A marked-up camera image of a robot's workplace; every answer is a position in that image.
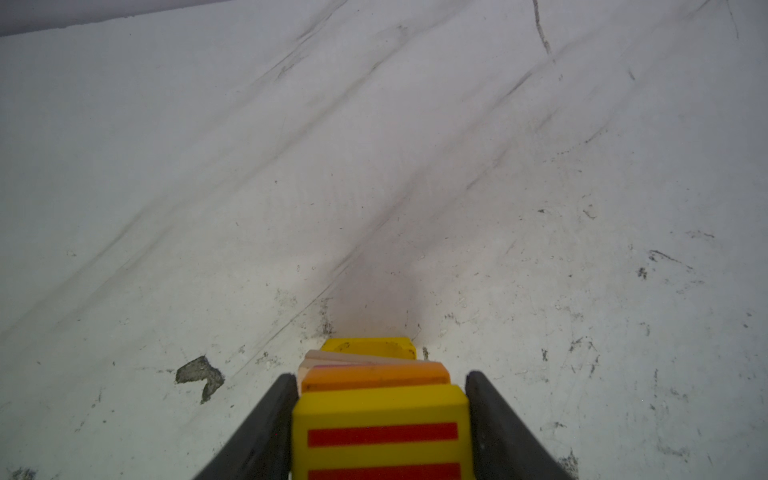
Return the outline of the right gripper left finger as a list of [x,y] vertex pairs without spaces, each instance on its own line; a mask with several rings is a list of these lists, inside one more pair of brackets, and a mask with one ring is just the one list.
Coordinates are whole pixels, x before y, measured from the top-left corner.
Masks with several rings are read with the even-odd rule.
[[196,480],[287,479],[296,376],[280,375]]

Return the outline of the long natural wood block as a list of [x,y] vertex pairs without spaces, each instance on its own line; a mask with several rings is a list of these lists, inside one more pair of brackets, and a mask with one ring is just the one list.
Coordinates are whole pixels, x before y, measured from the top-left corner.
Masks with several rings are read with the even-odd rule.
[[319,366],[349,366],[349,365],[388,365],[415,364],[421,360],[399,359],[371,355],[356,355],[348,353],[310,350],[300,363],[296,374],[297,384],[301,385],[312,368]]

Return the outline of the yellow red striped block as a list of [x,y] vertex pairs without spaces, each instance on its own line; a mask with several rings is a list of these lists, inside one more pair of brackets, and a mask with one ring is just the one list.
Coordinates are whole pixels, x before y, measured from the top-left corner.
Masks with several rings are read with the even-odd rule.
[[295,479],[472,479],[468,397],[451,384],[310,392],[293,410]]

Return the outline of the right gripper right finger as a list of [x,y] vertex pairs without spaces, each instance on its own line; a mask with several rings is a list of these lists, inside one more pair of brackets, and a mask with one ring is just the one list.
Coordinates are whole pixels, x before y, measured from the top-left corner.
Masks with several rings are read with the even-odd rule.
[[477,479],[571,480],[488,377],[466,377],[473,469]]

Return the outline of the orange ridged wood block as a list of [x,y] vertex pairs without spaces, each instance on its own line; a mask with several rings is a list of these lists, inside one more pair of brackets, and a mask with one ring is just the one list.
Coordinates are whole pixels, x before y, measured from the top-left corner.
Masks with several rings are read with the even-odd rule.
[[435,362],[315,366],[301,381],[302,393],[450,384],[448,370]]

